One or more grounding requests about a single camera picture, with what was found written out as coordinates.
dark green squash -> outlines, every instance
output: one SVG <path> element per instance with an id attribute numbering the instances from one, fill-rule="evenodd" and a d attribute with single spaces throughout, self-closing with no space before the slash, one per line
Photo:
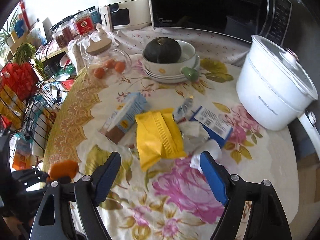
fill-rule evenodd
<path id="1" fill-rule="evenodd" d="M 159 37 L 146 45 L 143 56 L 146 60 L 154 63 L 177 63 L 181 57 L 181 47 L 174 39 Z"/>

white air fryer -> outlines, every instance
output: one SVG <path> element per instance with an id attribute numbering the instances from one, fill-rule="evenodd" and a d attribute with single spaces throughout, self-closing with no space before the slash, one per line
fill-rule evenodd
<path id="1" fill-rule="evenodd" d="M 138 30 L 151 22 L 148 0 L 98 0 L 98 5 L 106 32 Z"/>

green handle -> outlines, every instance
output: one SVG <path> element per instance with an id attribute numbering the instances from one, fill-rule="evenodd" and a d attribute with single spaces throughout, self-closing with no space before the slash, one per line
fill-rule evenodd
<path id="1" fill-rule="evenodd" d="M 199 78 L 198 71 L 196 71 L 195 69 L 190 68 L 190 67 L 183 67 L 181 69 L 181 73 L 184 74 L 185 77 L 191 82 L 195 82 Z"/>

blue gripper pad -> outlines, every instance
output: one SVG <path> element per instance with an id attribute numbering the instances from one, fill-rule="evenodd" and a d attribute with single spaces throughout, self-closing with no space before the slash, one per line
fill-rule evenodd
<path id="1" fill-rule="evenodd" d="M 226 185 L 204 152 L 200 155 L 200 167 L 209 183 L 214 197 L 217 201 L 221 202 L 222 205 L 226 206 L 229 201 L 226 193 Z"/>
<path id="2" fill-rule="evenodd" d="M 109 156 L 109 158 L 107 159 L 104 165 L 107 164 L 109 159 L 110 159 L 110 163 L 107 166 L 104 173 L 102 174 L 102 176 L 100 177 L 96 186 L 95 198 L 93 200 L 93 204 L 95 206 L 98 206 L 101 202 L 106 200 L 107 195 L 109 194 L 109 191 L 111 189 L 111 186 L 114 180 L 116 179 L 116 176 L 120 169 L 121 157 L 119 153 L 113 152 Z"/>

white appliance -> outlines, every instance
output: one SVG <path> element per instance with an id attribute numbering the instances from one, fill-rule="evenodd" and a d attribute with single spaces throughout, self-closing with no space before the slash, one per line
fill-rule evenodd
<path id="1" fill-rule="evenodd" d="M 266 129 L 281 130 L 298 118 L 320 159 L 316 118 L 312 112 L 305 114 L 306 107 L 318 99 L 318 93 L 298 60 L 291 50 L 252 35 L 236 90 L 244 108 Z"/>
<path id="2" fill-rule="evenodd" d="M 107 32 L 112 30 L 112 26 L 115 29 L 137 30 L 151 22 L 148 0 L 98 0 L 98 6 Z"/>

